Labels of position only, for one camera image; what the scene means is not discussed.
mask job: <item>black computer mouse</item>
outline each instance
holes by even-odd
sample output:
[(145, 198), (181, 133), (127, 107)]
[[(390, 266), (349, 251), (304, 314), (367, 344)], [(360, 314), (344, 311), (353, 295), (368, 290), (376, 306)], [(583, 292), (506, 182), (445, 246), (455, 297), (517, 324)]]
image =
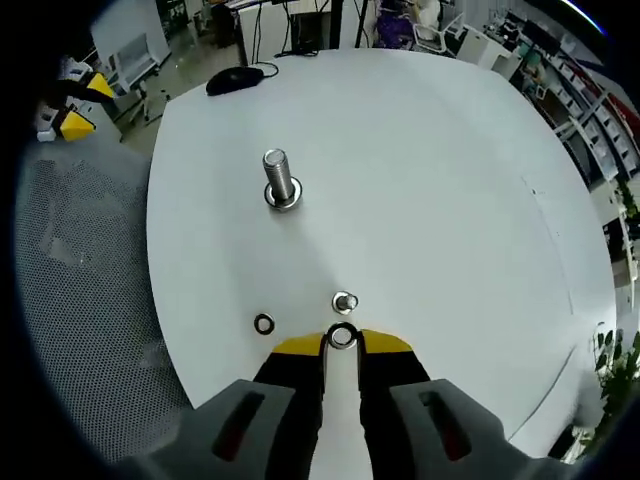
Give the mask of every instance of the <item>black computer mouse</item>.
[(253, 67), (231, 67), (216, 73), (207, 82), (207, 95), (222, 95), (243, 88), (255, 87), (264, 79), (264, 72)]

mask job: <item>mesh panel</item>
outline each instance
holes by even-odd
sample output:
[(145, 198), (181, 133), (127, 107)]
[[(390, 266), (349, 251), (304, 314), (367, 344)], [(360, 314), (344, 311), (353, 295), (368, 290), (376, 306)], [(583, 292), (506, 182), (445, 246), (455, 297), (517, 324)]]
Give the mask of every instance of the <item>mesh panel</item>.
[(149, 165), (99, 134), (32, 145), (16, 205), (28, 331), (71, 418), (110, 462), (170, 441), (188, 406), (151, 293)]

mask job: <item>floor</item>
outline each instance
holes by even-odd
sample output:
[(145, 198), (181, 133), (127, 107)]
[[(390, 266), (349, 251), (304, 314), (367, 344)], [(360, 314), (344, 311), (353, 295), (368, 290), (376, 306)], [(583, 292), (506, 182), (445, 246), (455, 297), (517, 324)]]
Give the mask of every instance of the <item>floor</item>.
[[(215, 73), (240, 63), (235, 45), (219, 49), (206, 40), (196, 42), (188, 30), (176, 35), (169, 42), (169, 47), (171, 55), (162, 64), (158, 76), (146, 80), (151, 98), (151, 118), (164, 110), (164, 94), (161, 90), (166, 90), (171, 98), (176, 98), (205, 83)], [(146, 124), (140, 115), (133, 125), (128, 122), (128, 117), (123, 115), (116, 122), (122, 132), (122, 143), (150, 159), (162, 117)]]

